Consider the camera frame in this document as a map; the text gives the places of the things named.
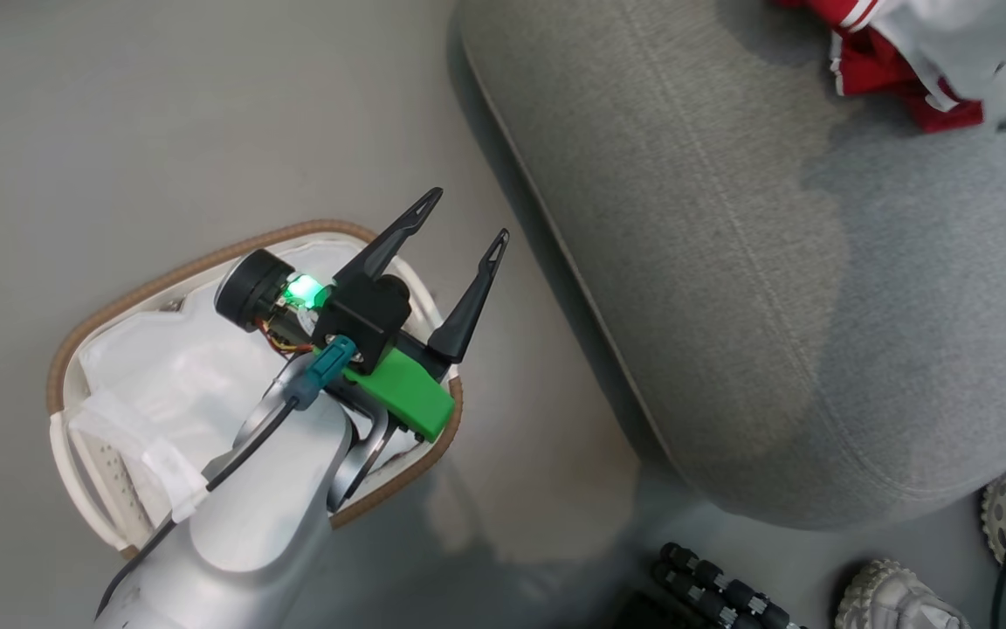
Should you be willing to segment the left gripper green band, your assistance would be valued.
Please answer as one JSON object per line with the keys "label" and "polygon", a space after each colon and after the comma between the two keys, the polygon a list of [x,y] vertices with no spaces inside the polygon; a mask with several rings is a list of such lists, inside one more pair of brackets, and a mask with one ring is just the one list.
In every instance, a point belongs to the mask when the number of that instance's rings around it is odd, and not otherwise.
{"label": "left gripper green band", "polygon": [[495,235],[450,315],[426,345],[413,342],[402,330],[412,311],[409,288],[384,271],[443,194],[434,187],[422,195],[330,284],[296,272],[264,248],[252,251],[219,284],[217,314],[247,333],[268,334],[282,353],[319,353],[336,339],[351,340],[355,353],[343,377],[435,442],[456,405],[442,377],[464,361],[510,238],[506,228]]}

